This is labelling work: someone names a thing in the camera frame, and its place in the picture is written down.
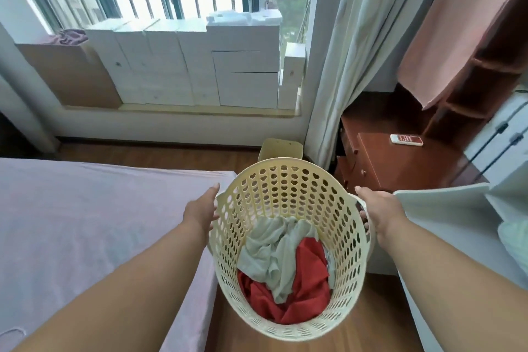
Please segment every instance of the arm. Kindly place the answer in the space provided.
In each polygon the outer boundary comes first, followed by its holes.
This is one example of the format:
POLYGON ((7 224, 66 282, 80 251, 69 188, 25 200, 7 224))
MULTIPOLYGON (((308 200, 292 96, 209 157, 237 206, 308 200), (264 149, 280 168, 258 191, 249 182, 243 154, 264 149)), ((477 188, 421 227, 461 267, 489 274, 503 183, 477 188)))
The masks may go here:
POLYGON ((395 196, 356 192, 445 352, 528 350, 527 291, 409 221, 395 196))
POLYGON ((209 225, 218 218, 219 188, 189 202, 175 229, 75 298, 14 351, 159 351, 193 280, 209 225))

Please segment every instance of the hand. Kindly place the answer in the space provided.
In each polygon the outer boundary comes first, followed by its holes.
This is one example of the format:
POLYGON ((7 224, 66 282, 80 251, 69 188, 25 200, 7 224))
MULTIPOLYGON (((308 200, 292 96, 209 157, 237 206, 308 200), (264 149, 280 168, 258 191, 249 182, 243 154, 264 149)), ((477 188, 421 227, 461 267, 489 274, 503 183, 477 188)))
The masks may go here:
POLYGON ((192 200, 185 206, 183 212, 183 222, 191 222, 199 224, 204 234, 208 234, 213 228, 211 222, 218 219, 216 213, 215 197, 220 190, 220 184, 216 183, 214 186, 205 191, 205 194, 200 196, 197 200, 192 200))
MULTIPOLYGON (((366 202, 366 210, 376 228, 379 245, 385 249, 388 233, 393 227, 408 220, 403 206, 396 196, 385 191, 372 191, 366 187, 355 187, 355 191, 366 202)), ((360 215, 362 219, 366 219, 365 212, 360 212, 360 215)))

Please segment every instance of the wooden floor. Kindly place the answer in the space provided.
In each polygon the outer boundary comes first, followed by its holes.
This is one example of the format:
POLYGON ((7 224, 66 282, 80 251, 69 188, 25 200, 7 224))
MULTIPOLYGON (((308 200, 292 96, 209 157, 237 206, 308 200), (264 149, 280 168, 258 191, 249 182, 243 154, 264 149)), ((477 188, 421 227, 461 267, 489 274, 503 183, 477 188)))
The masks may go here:
MULTIPOLYGON (((61 160, 121 166, 237 173, 257 161, 258 152, 191 148, 63 144, 61 160)), ((211 319, 206 352, 422 352, 422 346, 397 277, 367 274, 356 306, 326 336, 302 343, 280 342, 246 325, 220 290, 211 319)))

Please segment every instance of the person's left hand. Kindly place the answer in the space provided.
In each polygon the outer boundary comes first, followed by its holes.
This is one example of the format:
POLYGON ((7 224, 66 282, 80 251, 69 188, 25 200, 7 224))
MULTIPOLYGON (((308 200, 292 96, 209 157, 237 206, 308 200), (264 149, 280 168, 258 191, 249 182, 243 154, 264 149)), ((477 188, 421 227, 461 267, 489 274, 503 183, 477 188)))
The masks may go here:
POLYGON ((205 234, 208 234, 213 228, 211 223, 219 217, 214 200, 219 190, 220 183, 216 183, 197 200, 187 203, 183 212, 183 222, 195 222, 200 225, 205 234))

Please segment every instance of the remote control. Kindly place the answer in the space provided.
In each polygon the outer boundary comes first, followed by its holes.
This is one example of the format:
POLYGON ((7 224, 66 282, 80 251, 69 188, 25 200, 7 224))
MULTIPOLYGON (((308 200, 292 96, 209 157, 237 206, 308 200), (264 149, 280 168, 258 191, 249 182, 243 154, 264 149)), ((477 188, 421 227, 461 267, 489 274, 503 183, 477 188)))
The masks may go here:
POLYGON ((391 142, 401 145, 423 146, 422 138, 416 135, 398 135, 391 134, 391 142))

